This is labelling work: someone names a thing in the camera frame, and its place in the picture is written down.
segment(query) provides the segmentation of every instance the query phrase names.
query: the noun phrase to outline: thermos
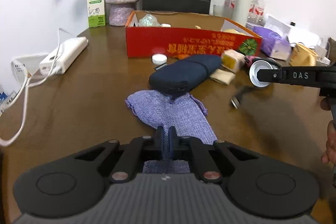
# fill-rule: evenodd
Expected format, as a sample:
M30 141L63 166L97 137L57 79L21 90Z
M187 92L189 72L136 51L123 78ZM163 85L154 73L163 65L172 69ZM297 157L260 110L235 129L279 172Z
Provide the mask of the thermos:
M249 15L252 0L236 0L235 8L232 14L232 20L245 26Z

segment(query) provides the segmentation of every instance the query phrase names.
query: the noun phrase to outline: clear plastic bottle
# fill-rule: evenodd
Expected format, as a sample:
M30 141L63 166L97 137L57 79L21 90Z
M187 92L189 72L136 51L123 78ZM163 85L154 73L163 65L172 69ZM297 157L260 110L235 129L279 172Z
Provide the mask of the clear plastic bottle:
M264 0L252 0L247 21L250 23L261 25L261 23L263 22L264 9Z
M224 17L231 18L236 0L224 1Z

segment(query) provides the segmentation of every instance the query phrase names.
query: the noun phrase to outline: wooden table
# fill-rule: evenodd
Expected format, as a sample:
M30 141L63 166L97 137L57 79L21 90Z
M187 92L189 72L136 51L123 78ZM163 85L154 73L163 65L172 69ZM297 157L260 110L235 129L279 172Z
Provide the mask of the wooden table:
M13 145L3 148L7 223L20 215L12 187L21 173L109 139L128 143L154 131L124 102L130 94L149 88L151 60L127 58L124 28L100 27L82 35L89 46L64 75L30 90L26 126ZM320 163L332 117L319 107L319 90L273 84L246 94L241 108L232 109L230 98L250 84L241 71L229 86L206 80L192 94L208 109L207 119L219 139L312 171L321 187L312 216L320 223L336 222L332 165ZM22 101L23 96L0 118L1 138L8 139L19 129Z

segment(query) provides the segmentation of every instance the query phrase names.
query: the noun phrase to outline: red cardboard box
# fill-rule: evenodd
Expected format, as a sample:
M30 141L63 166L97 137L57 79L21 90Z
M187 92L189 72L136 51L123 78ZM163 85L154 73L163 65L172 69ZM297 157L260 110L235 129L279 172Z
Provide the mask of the red cardboard box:
M126 24L127 56L151 57L162 53L217 54L227 49L239 49L246 55L257 55L261 37L238 23L223 17L194 13L151 12L159 23L167 27L139 27L138 19L147 12L134 11ZM243 34L223 32L234 29Z

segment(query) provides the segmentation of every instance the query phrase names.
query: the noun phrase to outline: bottle cap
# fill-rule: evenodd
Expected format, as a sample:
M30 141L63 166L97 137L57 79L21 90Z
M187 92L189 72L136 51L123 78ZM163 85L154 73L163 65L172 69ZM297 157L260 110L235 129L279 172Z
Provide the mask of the bottle cap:
M257 78L257 73L261 69L273 69L272 65L264 60L255 61L250 68L250 80L253 85L258 88L264 88L269 85L268 82L260 82Z
M165 56L164 54L154 54L152 56L152 62L154 65L162 65L164 63L167 62L167 56Z

